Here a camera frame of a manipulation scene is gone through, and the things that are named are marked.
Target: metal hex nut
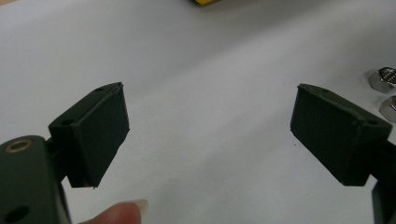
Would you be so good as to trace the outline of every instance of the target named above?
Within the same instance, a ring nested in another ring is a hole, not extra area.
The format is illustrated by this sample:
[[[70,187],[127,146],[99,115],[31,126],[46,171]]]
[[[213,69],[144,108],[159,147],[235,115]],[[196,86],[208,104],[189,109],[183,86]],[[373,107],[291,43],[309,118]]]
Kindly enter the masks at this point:
[[[396,122],[396,96],[391,96],[384,101],[379,112],[390,122]]]
[[[396,70],[381,68],[369,77],[369,82],[376,91],[387,93],[396,87]]]

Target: fingertip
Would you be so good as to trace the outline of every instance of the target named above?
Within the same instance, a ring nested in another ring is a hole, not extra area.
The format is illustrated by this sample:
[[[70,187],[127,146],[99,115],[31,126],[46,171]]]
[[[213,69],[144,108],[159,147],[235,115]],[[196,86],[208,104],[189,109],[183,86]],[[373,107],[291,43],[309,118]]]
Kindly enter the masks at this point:
[[[134,203],[117,203],[85,224],[141,224],[139,207]]]

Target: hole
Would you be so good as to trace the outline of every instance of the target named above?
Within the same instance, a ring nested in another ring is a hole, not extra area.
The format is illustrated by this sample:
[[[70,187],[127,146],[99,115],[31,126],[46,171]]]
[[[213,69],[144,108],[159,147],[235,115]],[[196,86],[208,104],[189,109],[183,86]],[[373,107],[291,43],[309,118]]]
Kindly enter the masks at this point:
[[[369,124],[371,124],[371,125],[377,125],[378,124],[378,122],[376,122],[376,121],[374,121],[374,120],[369,120],[369,121],[367,121]]]
[[[11,146],[11,149],[18,150],[18,149],[21,149],[21,148],[26,147],[26,146],[27,146],[27,142],[26,141],[17,142],[16,144]]]
[[[30,139],[22,139],[16,142],[9,144],[6,147],[6,152],[8,153],[15,153],[25,150],[26,148],[30,147],[33,144],[33,141]]]
[[[72,124],[74,121],[72,120],[72,119],[66,119],[66,120],[64,120],[64,121],[62,121],[62,125],[70,125],[70,124]]]
[[[6,223],[15,223],[17,221],[20,221],[24,217],[26,217],[28,214],[29,214],[28,206],[17,207],[16,209],[10,211],[6,215],[6,217],[4,218],[4,221]]]

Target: white surface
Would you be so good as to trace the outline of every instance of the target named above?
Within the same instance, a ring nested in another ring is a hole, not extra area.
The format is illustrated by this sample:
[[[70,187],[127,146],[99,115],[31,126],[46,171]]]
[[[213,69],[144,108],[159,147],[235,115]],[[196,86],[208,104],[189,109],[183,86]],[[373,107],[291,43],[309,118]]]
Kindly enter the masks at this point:
[[[290,132],[299,83],[377,114],[396,67],[394,0],[20,0],[0,7],[0,140],[49,137],[86,93],[125,85],[132,131],[98,189],[64,186],[75,223],[148,199],[144,224],[373,223]],[[395,134],[390,138],[396,142]]]

